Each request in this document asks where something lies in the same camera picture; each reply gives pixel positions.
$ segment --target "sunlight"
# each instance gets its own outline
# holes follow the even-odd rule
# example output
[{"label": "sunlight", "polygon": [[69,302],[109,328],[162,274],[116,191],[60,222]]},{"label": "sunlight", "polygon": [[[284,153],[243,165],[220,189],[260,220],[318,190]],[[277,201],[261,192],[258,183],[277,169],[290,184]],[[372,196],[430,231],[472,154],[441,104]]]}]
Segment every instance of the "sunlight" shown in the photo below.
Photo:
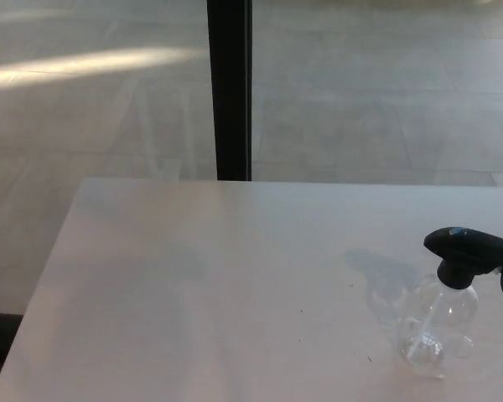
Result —
[{"label": "sunlight", "polygon": [[73,10],[40,8],[0,13],[0,23],[22,23],[40,19],[63,18],[75,15]]},{"label": "sunlight", "polygon": [[0,90],[73,80],[90,75],[140,70],[207,56],[207,50],[180,48],[119,49],[0,65]]}]

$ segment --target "spray nozzle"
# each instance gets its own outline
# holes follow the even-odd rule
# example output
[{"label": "spray nozzle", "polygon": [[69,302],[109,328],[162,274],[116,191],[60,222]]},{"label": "spray nozzle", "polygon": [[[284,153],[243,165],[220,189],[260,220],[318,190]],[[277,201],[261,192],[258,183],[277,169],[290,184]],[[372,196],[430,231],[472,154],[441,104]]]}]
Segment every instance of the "spray nozzle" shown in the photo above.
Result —
[{"label": "spray nozzle", "polygon": [[501,273],[503,291],[503,239],[467,228],[443,228],[429,234],[424,245],[443,258],[438,278],[453,289],[465,289],[476,275]]}]

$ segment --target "tiled floor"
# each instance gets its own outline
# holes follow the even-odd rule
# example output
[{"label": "tiled floor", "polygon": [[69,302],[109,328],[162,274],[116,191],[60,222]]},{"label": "tiled floor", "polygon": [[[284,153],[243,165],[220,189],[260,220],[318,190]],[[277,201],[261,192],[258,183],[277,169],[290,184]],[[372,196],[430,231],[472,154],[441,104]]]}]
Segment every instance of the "tiled floor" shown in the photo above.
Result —
[{"label": "tiled floor", "polygon": [[[85,176],[212,179],[205,0],[0,0],[0,312]],[[254,0],[256,180],[503,185],[503,0]]]}]

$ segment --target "spray bottle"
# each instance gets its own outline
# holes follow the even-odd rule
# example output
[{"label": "spray bottle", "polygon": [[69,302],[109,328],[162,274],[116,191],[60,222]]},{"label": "spray bottle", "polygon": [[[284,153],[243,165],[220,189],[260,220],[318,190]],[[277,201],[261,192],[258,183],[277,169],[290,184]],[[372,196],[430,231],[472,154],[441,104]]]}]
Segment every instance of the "spray bottle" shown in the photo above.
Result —
[{"label": "spray bottle", "polygon": [[471,342],[466,334],[477,311],[474,277],[500,273],[503,291],[503,239],[456,227],[436,230],[424,245],[443,260],[408,296],[395,346],[417,373],[441,378],[448,359]]}]

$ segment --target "tabletop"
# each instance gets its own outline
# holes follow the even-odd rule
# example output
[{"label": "tabletop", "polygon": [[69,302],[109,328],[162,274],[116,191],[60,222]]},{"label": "tabletop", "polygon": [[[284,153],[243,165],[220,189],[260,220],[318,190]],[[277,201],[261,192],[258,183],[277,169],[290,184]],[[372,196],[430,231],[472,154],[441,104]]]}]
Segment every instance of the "tabletop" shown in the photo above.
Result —
[{"label": "tabletop", "polygon": [[398,302],[444,226],[503,237],[503,188],[87,179],[0,402],[503,400],[495,276],[446,379],[393,363]]}]

